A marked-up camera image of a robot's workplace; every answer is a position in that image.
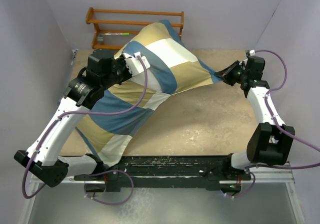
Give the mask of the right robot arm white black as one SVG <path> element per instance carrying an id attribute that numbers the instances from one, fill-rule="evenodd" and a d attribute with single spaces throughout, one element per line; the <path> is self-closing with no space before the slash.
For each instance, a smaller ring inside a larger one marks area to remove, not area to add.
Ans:
<path id="1" fill-rule="evenodd" d="M 230 86 L 240 84 L 257 121 L 246 150 L 231 154 L 230 163 L 222 168 L 222 174 L 228 180 L 235 179 L 240 170 L 252 164 L 284 165 L 292 147 L 291 135 L 295 134 L 295 130 L 285 124 L 275 109 L 269 84 L 262 79 L 265 63 L 261 57 L 248 56 L 215 73 L 216 77 Z"/>

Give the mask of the patchwork pillowcase blue beige white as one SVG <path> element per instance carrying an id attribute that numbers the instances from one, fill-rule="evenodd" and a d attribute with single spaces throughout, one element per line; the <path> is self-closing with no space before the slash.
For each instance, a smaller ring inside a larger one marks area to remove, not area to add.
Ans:
<path id="1" fill-rule="evenodd" d="M 76 127 L 90 150 L 108 166 L 119 162 L 133 136 L 170 96 L 219 81 L 215 71 L 185 47 L 168 20 L 144 27 L 116 57 L 123 52 L 145 56 L 150 64 L 147 74 L 107 89 L 92 111 L 129 111 L 86 115 Z"/>

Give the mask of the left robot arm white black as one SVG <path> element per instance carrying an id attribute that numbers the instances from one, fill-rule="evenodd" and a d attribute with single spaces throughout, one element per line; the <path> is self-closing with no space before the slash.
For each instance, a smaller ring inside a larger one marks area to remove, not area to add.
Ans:
<path id="1" fill-rule="evenodd" d="M 60 100 L 59 106 L 41 135 L 27 150 L 18 150 L 14 159 L 24 168 L 22 187 L 32 173 L 45 185 L 55 187 L 66 177 L 87 175 L 98 180 L 103 175 L 102 160 L 93 155 L 60 156 L 60 151 L 81 119 L 88 114 L 115 116 L 129 111 L 93 112 L 104 92 L 115 84 L 144 73 L 149 68 L 140 53 L 121 54 L 115 58 L 112 51 L 96 49 L 87 58 L 87 64 L 72 79 Z"/>

